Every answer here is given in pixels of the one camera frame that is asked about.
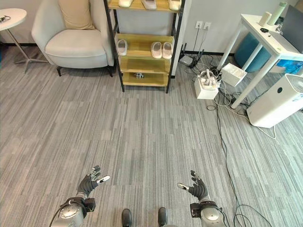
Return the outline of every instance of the shoe rack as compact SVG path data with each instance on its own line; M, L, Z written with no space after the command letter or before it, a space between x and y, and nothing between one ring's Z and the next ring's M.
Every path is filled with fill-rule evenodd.
M119 7L119 0L103 0L106 10L107 23L110 31L112 52L114 55L117 71L119 74L122 91L125 91L125 86L150 86L150 87L166 87L166 93L169 91L171 73L173 68L173 62L175 56L179 32L183 17L183 9L185 0L182 0L181 8L179 11L173 11L169 9L168 0L156 0L157 9L151 10L173 13L173 24L171 29L171 35L137 35L137 34L121 34L119 32L119 24L117 19L117 10L140 10L149 13L141 0L134 0L130 7ZM115 18L115 26L112 26L111 11L113 10ZM116 41L125 39L128 44L126 56L118 56L116 50ZM170 60L164 58L155 59L152 57L151 44L153 42L170 42L173 44L173 54ZM144 74L144 78L137 78L134 73L141 72Z

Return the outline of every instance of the air purifier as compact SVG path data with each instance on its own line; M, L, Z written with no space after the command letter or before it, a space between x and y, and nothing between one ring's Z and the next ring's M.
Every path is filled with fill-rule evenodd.
M285 74L247 109L250 123L271 128L303 108L303 77Z

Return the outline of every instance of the striped carpet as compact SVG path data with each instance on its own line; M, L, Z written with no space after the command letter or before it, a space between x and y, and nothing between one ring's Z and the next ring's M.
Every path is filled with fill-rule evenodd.
M36 47L26 52L39 53ZM134 227L155 227L161 206L169 211L169 223L200 226L189 211L197 200L177 188L178 182L191 184L191 169L232 222L235 197L216 112L206 109L212 101L196 99L191 71L179 65L168 94L154 87L126 87L122 93L118 76L105 70L63 69L60 78L54 66L32 63L23 74L24 65L13 64L20 58L16 47L2 51L1 226L48 226L97 164L111 180L91 194L97 207L83 226L119 227L122 210L129 208ZM212 64L219 59L214 56ZM204 64L210 60L203 56ZM248 74L237 91L253 76ZM280 77L269 73L248 100ZM303 113L276 126L277 140L226 108L219 108L219 116L240 202L255 207L274 227L303 226ZM243 212L253 226L269 226L251 209Z

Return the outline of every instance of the cushion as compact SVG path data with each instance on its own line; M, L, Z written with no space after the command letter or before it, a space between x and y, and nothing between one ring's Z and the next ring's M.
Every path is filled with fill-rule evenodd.
M95 29L90 17L89 0L59 0L67 29Z
M98 30L63 30L45 46L45 53L60 57L91 57L106 55Z

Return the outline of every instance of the white table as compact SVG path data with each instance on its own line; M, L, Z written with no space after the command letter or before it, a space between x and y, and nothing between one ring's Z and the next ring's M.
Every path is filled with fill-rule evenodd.
M269 33L261 32L260 29L262 26L258 24L260 19L261 16L241 14L241 21L237 27L237 30L230 40L225 53L217 67L218 70L221 70L243 26L245 26L248 31L254 35L254 37L259 41L259 44L251 56L247 59L242 69L247 69L247 67L250 65L252 60L254 60L263 46L271 54L271 57L266 62L266 64L261 68L254 79L251 80L250 84L248 84L248 86L244 89L242 94L232 104L232 109L235 109L242 102L242 100L252 91L252 89L259 83L259 81L266 75L266 73L268 73L268 71L279 59L303 61L303 54L299 53L283 36L276 32L276 26L265 25L263 27L268 29Z
M13 34L9 30L10 28L12 28L12 27L14 27L14 26L16 26L18 24L21 24L23 21L25 21L25 18L27 16L27 12L24 9L15 9L15 8L12 8L12 9L0 9L0 15L5 15L5 16L9 16L10 17L10 20L7 20L7 21L4 21L4 22L0 23L0 31L6 30L8 32L8 34L9 34L9 36L15 42L16 46L21 51L21 53L24 55L25 60L21 60L21 61L15 62L15 64L26 62L26 67L25 67L24 73L26 73L26 71L28 69L29 63L32 63L32 62L48 62L48 61L44 61L44 60L30 58L24 52L24 50L21 48L21 46L18 43L18 41L15 39L15 37L13 36Z

